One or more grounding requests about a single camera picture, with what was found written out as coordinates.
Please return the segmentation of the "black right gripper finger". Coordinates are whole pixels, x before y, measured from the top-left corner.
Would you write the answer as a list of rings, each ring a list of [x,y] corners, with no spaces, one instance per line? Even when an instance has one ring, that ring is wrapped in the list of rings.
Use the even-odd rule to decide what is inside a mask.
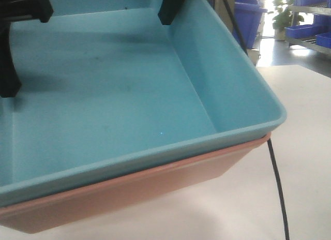
[[[162,25],[171,25],[186,0],[162,0],[158,18]]]

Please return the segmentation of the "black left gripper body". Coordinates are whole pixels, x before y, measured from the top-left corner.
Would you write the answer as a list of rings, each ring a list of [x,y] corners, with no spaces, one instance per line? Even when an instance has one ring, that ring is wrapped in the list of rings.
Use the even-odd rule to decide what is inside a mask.
[[[53,13],[50,0],[1,0],[1,21],[38,19],[42,23],[47,23]]]

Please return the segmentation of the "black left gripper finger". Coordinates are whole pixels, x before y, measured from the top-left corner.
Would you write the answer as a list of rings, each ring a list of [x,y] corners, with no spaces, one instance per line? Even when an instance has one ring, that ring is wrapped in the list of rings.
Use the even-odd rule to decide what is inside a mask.
[[[9,44],[10,22],[1,22],[1,97],[15,97],[22,83],[12,62]]]

